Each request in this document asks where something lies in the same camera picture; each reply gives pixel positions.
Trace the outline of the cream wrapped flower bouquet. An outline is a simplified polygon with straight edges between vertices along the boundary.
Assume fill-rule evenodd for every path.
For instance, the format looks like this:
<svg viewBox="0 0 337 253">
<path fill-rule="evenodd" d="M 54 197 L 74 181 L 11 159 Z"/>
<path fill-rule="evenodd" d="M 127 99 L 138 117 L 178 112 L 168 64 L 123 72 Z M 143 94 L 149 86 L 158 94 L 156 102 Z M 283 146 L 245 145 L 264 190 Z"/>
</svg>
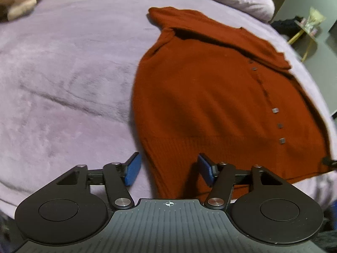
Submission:
<svg viewBox="0 0 337 253">
<path fill-rule="evenodd" d="M 307 31 L 312 32 L 317 29 L 319 25 L 326 20 L 326 17 L 314 7 L 310 7 L 308 19 L 305 24 Z"/>
</svg>

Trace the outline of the purple bed sheet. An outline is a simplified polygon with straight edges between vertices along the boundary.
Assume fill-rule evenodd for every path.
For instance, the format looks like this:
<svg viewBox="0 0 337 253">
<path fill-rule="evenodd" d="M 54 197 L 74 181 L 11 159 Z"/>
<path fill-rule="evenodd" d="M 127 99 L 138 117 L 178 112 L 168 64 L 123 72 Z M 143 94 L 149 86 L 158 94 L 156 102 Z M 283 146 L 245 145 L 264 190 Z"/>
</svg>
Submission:
<svg viewBox="0 0 337 253">
<path fill-rule="evenodd" d="M 285 54 L 319 109 L 336 155 L 336 125 L 312 76 L 270 25 L 213 0 L 41 0 L 1 23 L 1 213 L 77 164 L 100 168 L 138 151 L 131 89 L 160 30 L 150 7 L 202 12 L 244 27 Z"/>
</svg>

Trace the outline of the black clothes pile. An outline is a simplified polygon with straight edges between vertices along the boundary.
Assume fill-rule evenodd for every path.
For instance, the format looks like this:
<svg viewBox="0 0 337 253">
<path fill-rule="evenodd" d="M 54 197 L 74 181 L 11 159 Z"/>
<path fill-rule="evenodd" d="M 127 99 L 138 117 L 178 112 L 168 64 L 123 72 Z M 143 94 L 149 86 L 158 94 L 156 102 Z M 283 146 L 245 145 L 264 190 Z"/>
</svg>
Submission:
<svg viewBox="0 0 337 253">
<path fill-rule="evenodd" d="M 303 17 L 295 16 L 293 19 L 273 21 L 271 27 L 280 35 L 286 35 L 287 37 L 292 38 L 300 32 L 300 27 L 295 22 L 301 22 L 302 19 Z"/>
</svg>

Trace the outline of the rust red knit cardigan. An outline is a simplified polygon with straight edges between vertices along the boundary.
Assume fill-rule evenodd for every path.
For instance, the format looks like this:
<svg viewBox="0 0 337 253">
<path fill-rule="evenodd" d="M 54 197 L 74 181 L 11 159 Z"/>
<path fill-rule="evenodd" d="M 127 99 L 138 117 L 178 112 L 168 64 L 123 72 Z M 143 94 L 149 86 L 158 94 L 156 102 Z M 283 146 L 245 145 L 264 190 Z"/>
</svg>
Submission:
<svg viewBox="0 0 337 253">
<path fill-rule="evenodd" d="M 160 197 L 206 198 L 200 153 L 290 183 L 328 172 L 327 128 L 282 53 L 199 11 L 148 14 L 161 34 L 139 63 L 132 109 Z"/>
</svg>

